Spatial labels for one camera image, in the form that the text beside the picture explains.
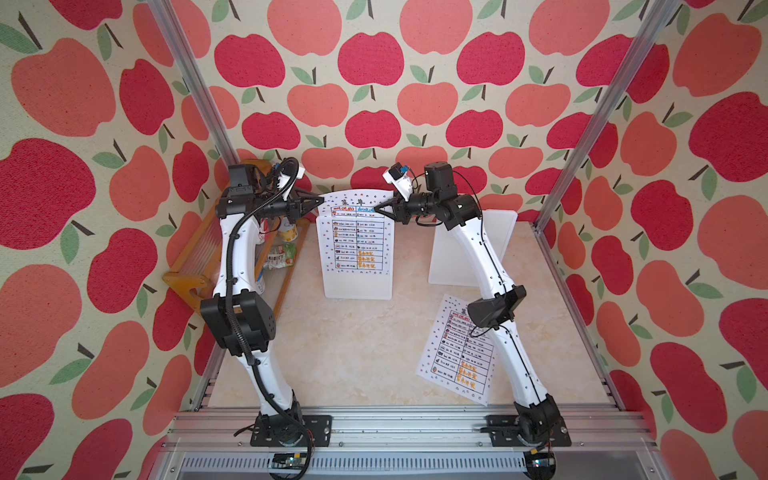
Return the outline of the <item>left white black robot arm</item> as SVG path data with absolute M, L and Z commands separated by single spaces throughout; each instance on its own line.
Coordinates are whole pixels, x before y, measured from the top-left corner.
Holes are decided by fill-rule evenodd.
M 276 318 L 256 289 L 256 248 L 265 220 L 296 222 L 323 199 L 293 191 L 304 175 L 293 157 L 272 166 L 267 174 L 253 164 L 238 164 L 229 168 L 229 175 L 230 184 L 215 207 L 222 238 L 220 269 L 212 296 L 200 304 L 200 314 L 220 348 L 250 372 L 260 403 L 258 429 L 293 446 L 310 434 L 296 395 L 270 352 Z

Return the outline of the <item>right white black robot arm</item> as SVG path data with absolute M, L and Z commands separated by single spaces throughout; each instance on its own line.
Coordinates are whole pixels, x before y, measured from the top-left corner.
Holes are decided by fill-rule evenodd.
M 479 201 L 458 192 L 450 164 L 439 161 L 426 165 L 426 190 L 419 193 L 414 191 L 409 172 L 400 163 L 385 170 L 382 177 L 396 192 L 376 205 L 374 211 L 404 225 L 432 216 L 462 247 L 481 292 L 480 299 L 468 304 L 468 316 L 482 334 L 493 339 L 512 387 L 517 420 L 505 430 L 532 448 L 548 444 L 565 424 L 554 397 L 536 374 L 514 323 L 514 310 L 527 295 L 525 287 L 505 271 L 490 244 Z

